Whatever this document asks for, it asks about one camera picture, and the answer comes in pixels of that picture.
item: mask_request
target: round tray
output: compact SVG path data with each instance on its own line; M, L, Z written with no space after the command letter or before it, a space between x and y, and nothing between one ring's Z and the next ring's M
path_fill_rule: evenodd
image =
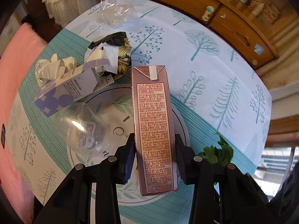
M129 134L134 132L134 117L132 110L132 88L130 84L112 85L91 94L85 101L91 110L99 114L108 126L108 131L113 135L113 146L101 156L83 157L68 148L68 157L71 165L83 163L86 166L98 164L110 155L114 155L119 146L125 145ZM185 145L190 146L189 134L179 111L172 105L174 131L180 134ZM125 206L137 206L151 203L164 195L141 196L136 170L137 161L134 160L131 178L126 185L117 185L118 203Z

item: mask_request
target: torn cardboard box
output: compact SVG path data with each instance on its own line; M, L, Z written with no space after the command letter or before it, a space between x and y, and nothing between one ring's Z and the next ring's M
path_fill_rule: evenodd
M35 105L46 117L114 82L111 75L99 79L95 67L109 65L108 59L93 60L41 87Z
M63 74L72 71L77 67L76 59L68 57L57 59L57 54L52 55L51 59L41 59L35 65L35 77L39 87L55 80Z

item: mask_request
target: green leaf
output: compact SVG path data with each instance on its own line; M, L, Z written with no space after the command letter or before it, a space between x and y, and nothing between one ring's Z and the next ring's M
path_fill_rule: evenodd
M127 193L124 193L124 192L123 192L123 194L125 195L125 197L127 197L127 198L129 198L129 199L131 199L131 200L135 200L135 199L136 199L135 197L133 197L133 196L130 195L130 194L127 194Z
M221 149L217 149L216 156L218 157L219 164L222 166L226 166L231 162L234 156L234 150L219 132L217 132L216 134L220 137L220 141L218 141L218 144L221 146Z
M207 157L207 160L211 164L218 163L218 159L217 159L216 154L215 154L215 149L216 149L216 147L213 147L213 146L204 148L204 153Z
M216 134L220 137L218 144L221 146L221 149L217 149L214 146L205 147L204 151L198 153L197 155L206 159L211 164L217 163L219 165L226 166L231 162L234 156L234 150L219 132Z
M114 105L114 107L115 107L118 111L123 112L123 113L126 112L126 111L123 109L123 107L120 106L119 104L113 104L113 105Z
M123 96L118 97L113 104L119 104L119 102L122 100Z
M79 160L80 163L85 164L85 161L76 153L76 158Z
M134 184L134 182L131 182L131 183L126 184L124 190L130 188L133 184Z
M120 104L131 103L132 104L132 97L125 96L118 103L120 103Z
M126 108L126 110L128 111L128 113L129 113L130 115L133 115L132 106L125 105L125 108Z
M102 102L100 102L95 110L95 112L99 112L101 110L101 107L102 107Z

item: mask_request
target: tablecloth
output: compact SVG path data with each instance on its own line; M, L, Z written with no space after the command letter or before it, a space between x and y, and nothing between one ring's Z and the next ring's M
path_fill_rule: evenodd
M0 60L0 125L7 126L9 112L27 71L47 43L24 23L6 47ZM12 207L25 224L33 218L34 195L22 181L8 147L0 147L1 186Z
M96 5L63 29L38 59L58 53L60 58L74 56L82 64L91 41L126 31L133 65L166 65L171 101L186 123L194 151L217 146L219 131L234 148L232 162L243 173L253 174L266 141L272 100L252 68L208 28L171 8L148 0L110 2L134 4L138 18L112 28L101 21ZM34 106L38 90L34 70L35 65L14 102L21 114L12 112L8 124L9 128L16 121L22 125L7 133L7 141L14 160L22 164L23 177L45 204L72 165L53 125L54 116L46 118ZM130 83L130 75L116 81L120 83ZM180 182L178 192L152 203L122 204L123 223L188 223L192 194L193 186Z

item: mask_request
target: tree pattern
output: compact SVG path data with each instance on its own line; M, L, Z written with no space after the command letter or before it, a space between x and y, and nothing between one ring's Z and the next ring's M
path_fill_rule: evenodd
M255 90L255 92L252 92L254 98L250 101L250 107L253 109L256 115L255 123L257 124L258 122L261 122L263 124L265 119L264 91L262 86L260 86L259 84L257 84L256 87L257 89Z
M177 96L180 101L194 110L197 96L202 94L205 85L201 84L201 81L204 80L204 78L202 76L196 77L196 74L193 71L191 72L191 79L187 80L187 83L183 85L183 89L180 90L180 94Z
M264 127L263 127L263 141L264 141L264 144L266 143L266 140L267 140L269 125L270 125L270 121L267 120L264 124Z
M189 24L195 24L196 21L191 19L190 17L186 16L185 14L182 14L176 10L172 10L172 15L178 20L176 23L173 24L173 26L177 25L179 22L185 22Z
M239 101L239 81L237 77L230 78L222 89L219 89L220 96L216 98L216 102L213 105L213 118L219 118L219 124L217 131L220 126L223 125L225 128L232 126L234 120L233 115L237 114L238 101Z
M99 9L101 8L101 3L93 6L91 9L88 10L88 15L92 14L92 13L99 13Z
M131 200L135 199L146 199L146 197L140 194L139 185L134 182L129 182L125 186L116 185L117 197L119 200L128 198Z
M143 15L141 15L140 18L143 18L144 16L152 16L153 14L158 12L160 9L161 9L161 6L149 7L142 11Z
M18 170L22 176L22 179L26 182L28 187L32 189L30 178L28 177L26 171L22 167L18 167Z
M92 161L91 157L88 156L80 156L76 153L76 158L80 163L83 163L85 166L91 166L94 165L94 162Z
M89 26L89 30L90 30L90 34L88 34L85 38L89 37L90 35L94 35L94 34L97 34L97 30L99 28L102 28L103 25L105 25L106 23L102 23L101 22L101 19L97 19L96 20L96 24L92 24Z
M158 52L160 50L159 45L162 44L161 34L164 32L163 28L159 28L159 26L150 26L144 27L145 33L141 31L136 35L129 33L130 37L138 42L138 45L132 50L131 58L132 61L138 61L141 64L149 64L152 59L152 51L151 50L139 50L141 46L146 45L149 49L156 50Z
M112 105L122 113L128 112L130 115L133 115L131 95L118 98Z
M45 205L52 193L56 189L56 173L52 168L44 173L44 176L39 180L37 187L38 194L43 198L42 204Z
M79 24L78 26L74 27L71 29L71 31L77 35L81 34L82 31L87 27L87 25L89 24L89 21L85 21L81 24Z
M233 62L234 59L238 60L239 59L239 55L238 53L233 49L233 48L230 48L228 49L228 53L230 54L230 61Z
M12 139L11 139L11 148L12 148L13 158L17 157L16 146L17 146L16 136L13 135Z
M191 61L194 60L195 56L199 51L208 55L218 55L220 49L216 41L208 34L197 29L185 30L185 35L189 42L196 48L195 53L191 57Z
M33 166L35 155L36 136L32 126L29 124L23 127L23 134L20 136L19 143L24 151L24 161L28 161Z

